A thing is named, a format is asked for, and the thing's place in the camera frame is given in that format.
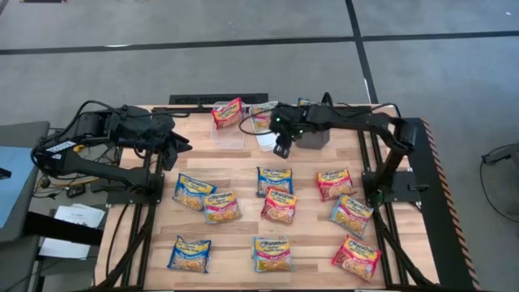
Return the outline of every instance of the white paper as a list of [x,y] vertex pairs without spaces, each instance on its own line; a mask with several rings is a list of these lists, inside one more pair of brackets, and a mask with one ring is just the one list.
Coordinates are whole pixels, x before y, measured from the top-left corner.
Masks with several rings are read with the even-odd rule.
[[[105,211],[82,204],[70,207],[59,206],[54,218],[70,223],[97,228]],[[85,259],[88,256],[89,245],[72,243],[64,240],[46,238],[40,249],[40,256],[53,256],[70,259]]]

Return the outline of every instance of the wire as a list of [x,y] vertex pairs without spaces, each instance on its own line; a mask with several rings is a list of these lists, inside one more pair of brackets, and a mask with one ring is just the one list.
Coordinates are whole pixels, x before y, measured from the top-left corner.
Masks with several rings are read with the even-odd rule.
[[[510,145],[513,145],[513,144],[507,144],[507,145],[503,145],[503,146],[499,146],[498,148],[494,148],[493,150],[491,150],[487,155],[491,155],[492,153],[496,152],[497,150],[500,150],[502,148],[506,148]],[[481,182],[481,188],[483,189],[483,194],[485,195],[485,198],[487,198],[487,201],[489,203],[489,205],[494,209],[494,211],[496,211],[499,215],[501,215],[503,218],[505,219],[508,219],[512,222],[515,222],[515,223],[519,223],[519,220],[517,219],[514,219],[514,218],[511,218],[511,217],[508,217],[506,215],[504,215],[491,201],[490,201],[490,198],[488,197],[488,194],[487,194],[487,189],[485,188],[485,182],[483,181],[483,161],[481,161],[481,163],[479,164],[479,181]]]
[[[84,257],[84,258],[80,258],[80,259],[73,259],[73,260],[86,260],[86,259],[90,259],[90,258],[97,258],[97,255],[87,256],[87,257]],[[29,274],[28,276],[26,276],[26,277],[20,279],[19,281],[17,281],[15,284],[11,285],[9,288],[7,288],[6,290],[4,290],[3,292],[7,292],[7,291],[9,291],[9,290],[15,288],[15,286],[17,286],[19,283],[21,283],[21,282],[27,280],[27,278],[30,278],[30,277],[32,277],[32,276],[38,274],[38,273],[41,273],[41,271],[44,271],[44,270],[46,270],[47,268],[52,268],[53,266],[55,266],[56,264],[61,263],[61,262],[64,261],[64,260],[70,260],[70,259],[67,259],[67,258],[65,258],[65,259],[60,259],[60,260],[57,260],[57,261],[55,261],[54,263],[52,263],[52,264],[50,264],[50,265],[48,265],[48,266],[46,266],[46,267],[44,267],[44,268],[42,267],[42,268],[40,268],[38,271],[35,271],[34,273],[31,273],[31,274]]]
[[268,132],[264,132],[264,133],[254,133],[254,132],[245,131],[245,130],[243,130],[242,125],[243,125],[243,123],[244,123],[247,119],[249,119],[249,118],[253,118],[253,117],[257,116],[258,114],[263,114],[263,113],[271,112],[272,110],[274,110],[274,109],[266,109],[266,110],[262,110],[262,111],[260,111],[260,112],[258,112],[258,113],[255,113],[255,114],[251,114],[251,115],[246,116],[246,117],[243,118],[243,120],[239,123],[238,128],[240,129],[240,131],[242,131],[243,133],[245,133],[245,134],[247,134],[247,135],[268,135],[268,134],[271,134],[272,131],[268,131]]
[[110,266],[110,257],[112,256],[112,248],[114,247],[114,241],[115,241],[115,235],[117,234],[117,231],[119,229],[119,226],[121,225],[122,218],[124,217],[124,213],[127,211],[128,204],[124,205],[124,208],[121,211],[121,215],[119,215],[119,219],[117,220],[117,224],[115,225],[114,229],[114,235],[112,235],[112,240],[110,241],[110,247],[108,248],[108,256],[106,257],[106,271],[105,275],[106,278],[108,278],[108,270]]

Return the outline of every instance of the black floor stripe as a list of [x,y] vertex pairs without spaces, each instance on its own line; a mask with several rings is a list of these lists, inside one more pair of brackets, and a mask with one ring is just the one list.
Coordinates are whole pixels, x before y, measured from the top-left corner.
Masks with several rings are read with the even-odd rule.
[[362,35],[360,33],[360,27],[358,26],[357,14],[352,0],[345,0],[346,6],[348,7],[348,14],[350,15],[351,28],[354,32],[355,45],[357,46],[358,59],[360,61],[360,67],[362,69],[362,75],[366,80],[366,86],[368,95],[371,103],[379,103],[379,98],[376,96],[375,83],[371,76],[370,64],[367,61],[366,50],[362,43]]
[[9,0],[2,0],[2,2],[0,2],[0,16],[2,16],[2,12],[4,9],[6,9],[8,2]]
[[519,37],[519,31],[503,32],[459,32],[459,33],[428,33],[394,36],[363,36],[362,41],[419,41],[419,40],[450,40],[484,37]]
[[152,49],[194,49],[194,48],[218,48],[248,45],[299,45],[299,44],[323,44],[354,41],[352,36],[312,36],[291,37],[273,39],[252,39],[236,41],[191,41],[180,43],[142,44],[142,45],[101,45],[81,46],[69,48],[40,48],[40,49],[0,49],[0,55],[16,54],[64,54],[64,53],[91,53],[91,52],[117,52],[131,50]]

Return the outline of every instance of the clear plastic container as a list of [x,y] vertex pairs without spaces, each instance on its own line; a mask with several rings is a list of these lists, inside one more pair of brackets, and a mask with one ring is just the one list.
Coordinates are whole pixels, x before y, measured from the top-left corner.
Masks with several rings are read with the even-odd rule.
[[[212,107],[219,110],[228,105],[228,101],[218,101]],[[245,115],[245,105],[242,103],[242,114]],[[243,149],[245,144],[245,134],[238,128],[239,122],[229,127],[217,130],[217,125],[211,118],[211,140],[220,149]]]
[[[277,105],[277,101],[269,101],[269,102],[265,102],[265,103],[259,104],[259,105],[251,105],[248,113],[251,114],[252,110],[254,108],[258,109],[259,111],[271,110],[276,105]],[[256,127],[254,120],[255,120],[254,118],[251,118],[252,127],[254,128],[255,133],[269,131],[268,129],[258,129]],[[256,140],[258,141],[259,149],[261,149],[261,151],[265,151],[265,152],[272,151],[274,149],[274,147],[276,147],[276,135],[275,134],[257,135]]]

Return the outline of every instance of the orange and black warning tape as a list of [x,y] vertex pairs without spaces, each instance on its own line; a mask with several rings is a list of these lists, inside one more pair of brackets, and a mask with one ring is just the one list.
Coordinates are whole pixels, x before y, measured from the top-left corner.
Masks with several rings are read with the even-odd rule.
[[460,218],[457,215],[456,208],[454,207],[453,197],[451,195],[451,191],[448,189],[447,177],[445,175],[444,169],[441,166],[440,155],[436,150],[436,144],[434,139],[432,138],[431,128],[429,127],[429,123],[422,119],[423,126],[425,128],[427,138],[429,140],[429,144],[431,145],[431,153],[435,159],[436,169],[438,170],[438,176],[440,177],[441,186],[444,190],[445,199],[447,199],[447,205],[449,208],[449,212],[451,213],[451,217],[453,219],[454,228],[456,230],[458,241],[461,245],[461,252],[465,256],[465,262],[467,264],[467,268],[469,269],[469,275],[472,277],[472,285],[476,290],[481,290],[479,286],[478,277],[474,270],[474,265],[472,264],[472,259],[470,257],[469,248],[467,247],[467,242],[465,241],[465,236],[463,235],[463,231],[461,230]]

